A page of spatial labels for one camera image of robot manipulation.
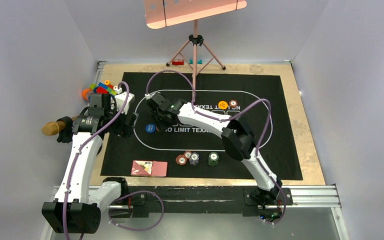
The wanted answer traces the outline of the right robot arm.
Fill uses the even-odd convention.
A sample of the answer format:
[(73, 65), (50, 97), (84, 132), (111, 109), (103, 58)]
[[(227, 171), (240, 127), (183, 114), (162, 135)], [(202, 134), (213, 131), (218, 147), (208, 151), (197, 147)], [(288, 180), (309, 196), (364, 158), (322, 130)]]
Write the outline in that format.
[(280, 198), (282, 182), (261, 156), (260, 144), (252, 128), (241, 118), (241, 113), (234, 116), (217, 114), (184, 99), (169, 100), (160, 92), (147, 93), (145, 100), (158, 130), (184, 124), (216, 135), (227, 155), (242, 162), (251, 173), (264, 202), (272, 204)]

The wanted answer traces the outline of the yellow big blind button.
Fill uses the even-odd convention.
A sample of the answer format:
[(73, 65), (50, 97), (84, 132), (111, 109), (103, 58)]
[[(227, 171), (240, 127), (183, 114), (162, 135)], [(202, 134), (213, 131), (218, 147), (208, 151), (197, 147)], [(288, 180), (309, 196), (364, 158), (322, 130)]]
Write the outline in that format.
[(228, 107), (229, 107), (229, 103), (226, 102), (226, 101), (224, 101), (224, 100), (222, 100), (222, 101), (220, 101), (220, 102), (217, 104), (217, 106), (218, 106), (218, 108), (219, 108), (220, 110), (226, 110), (226, 109), (228, 109)]

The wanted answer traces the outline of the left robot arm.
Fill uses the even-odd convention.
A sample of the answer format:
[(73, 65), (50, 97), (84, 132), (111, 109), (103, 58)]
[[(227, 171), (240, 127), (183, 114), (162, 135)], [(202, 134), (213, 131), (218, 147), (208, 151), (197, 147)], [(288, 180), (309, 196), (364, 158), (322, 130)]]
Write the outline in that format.
[(68, 165), (54, 198), (44, 202), (41, 212), (50, 227), (60, 234), (94, 234), (103, 211), (113, 202), (118, 205), (129, 199), (124, 177), (107, 177), (101, 186), (89, 193), (90, 180), (105, 134), (128, 138), (138, 115), (128, 115), (135, 96), (130, 92), (115, 96), (92, 93), (79, 115), (65, 127), (59, 139), (72, 143)]

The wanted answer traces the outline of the blue poker chip stack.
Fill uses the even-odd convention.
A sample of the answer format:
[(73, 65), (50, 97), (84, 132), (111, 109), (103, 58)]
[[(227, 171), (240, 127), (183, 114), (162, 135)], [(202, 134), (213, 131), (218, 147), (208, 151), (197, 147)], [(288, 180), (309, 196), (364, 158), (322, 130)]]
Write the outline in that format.
[(196, 166), (199, 163), (200, 155), (197, 152), (193, 152), (189, 158), (189, 163), (192, 166)]

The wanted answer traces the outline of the red poker chip stack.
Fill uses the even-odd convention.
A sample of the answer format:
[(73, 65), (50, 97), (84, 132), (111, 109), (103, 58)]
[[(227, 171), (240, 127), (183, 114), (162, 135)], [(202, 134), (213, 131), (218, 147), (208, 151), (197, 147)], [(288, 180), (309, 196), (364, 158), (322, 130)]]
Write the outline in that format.
[(185, 165), (188, 162), (188, 158), (185, 157), (183, 154), (180, 154), (176, 157), (175, 162), (178, 165)]

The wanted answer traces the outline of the blue small blind button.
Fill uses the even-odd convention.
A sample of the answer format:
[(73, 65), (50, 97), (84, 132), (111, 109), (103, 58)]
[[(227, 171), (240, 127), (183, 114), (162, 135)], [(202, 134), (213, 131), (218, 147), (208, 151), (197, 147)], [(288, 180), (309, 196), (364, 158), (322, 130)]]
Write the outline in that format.
[(145, 131), (149, 134), (154, 133), (157, 130), (157, 127), (155, 124), (150, 123), (145, 126)]

